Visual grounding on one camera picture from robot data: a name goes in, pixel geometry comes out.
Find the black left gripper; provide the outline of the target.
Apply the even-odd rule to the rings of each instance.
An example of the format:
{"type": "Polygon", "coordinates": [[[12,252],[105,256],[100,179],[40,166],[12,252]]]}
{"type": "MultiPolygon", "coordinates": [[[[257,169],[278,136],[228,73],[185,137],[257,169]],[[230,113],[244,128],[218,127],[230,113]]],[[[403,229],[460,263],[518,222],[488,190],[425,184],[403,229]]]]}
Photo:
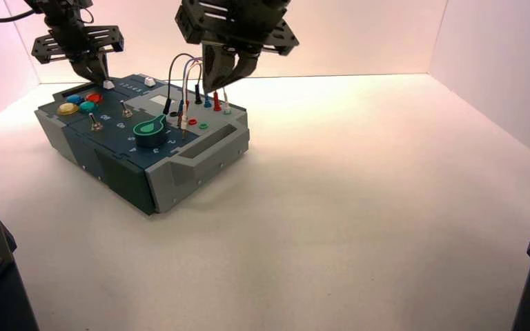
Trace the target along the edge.
{"type": "Polygon", "coordinates": [[[79,13],[46,15],[44,22],[48,34],[37,37],[32,47],[32,55],[39,63],[68,59],[78,76],[97,83],[108,80],[106,52],[124,50],[124,37],[118,26],[92,26],[79,13]]]}

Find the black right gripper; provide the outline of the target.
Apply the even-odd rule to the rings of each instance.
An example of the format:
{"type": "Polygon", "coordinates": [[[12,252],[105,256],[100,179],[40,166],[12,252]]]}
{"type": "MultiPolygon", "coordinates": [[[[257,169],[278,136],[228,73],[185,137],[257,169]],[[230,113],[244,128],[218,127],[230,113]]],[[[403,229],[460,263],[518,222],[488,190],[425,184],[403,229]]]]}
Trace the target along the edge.
{"type": "Polygon", "coordinates": [[[193,0],[180,3],[175,22],[186,43],[203,44],[204,92],[214,92],[250,76],[261,50],[286,56],[299,45],[284,20],[289,3],[193,0]],[[236,49],[248,52],[237,54],[236,49]]]}

